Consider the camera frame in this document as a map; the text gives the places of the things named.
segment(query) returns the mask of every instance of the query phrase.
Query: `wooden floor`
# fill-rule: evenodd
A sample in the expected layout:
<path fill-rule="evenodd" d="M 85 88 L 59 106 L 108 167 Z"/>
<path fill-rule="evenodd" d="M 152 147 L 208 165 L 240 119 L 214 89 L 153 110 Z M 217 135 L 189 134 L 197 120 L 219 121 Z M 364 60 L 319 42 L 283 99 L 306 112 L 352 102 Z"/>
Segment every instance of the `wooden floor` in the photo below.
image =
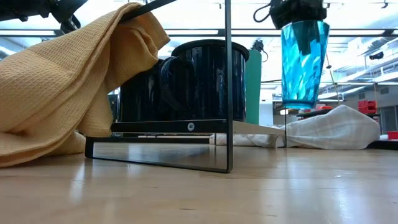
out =
<path fill-rule="evenodd" d="M 0 169 L 0 223 L 398 222 L 398 151 L 239 147 L 234 153 L 230 174 L 83 155 Z"/>

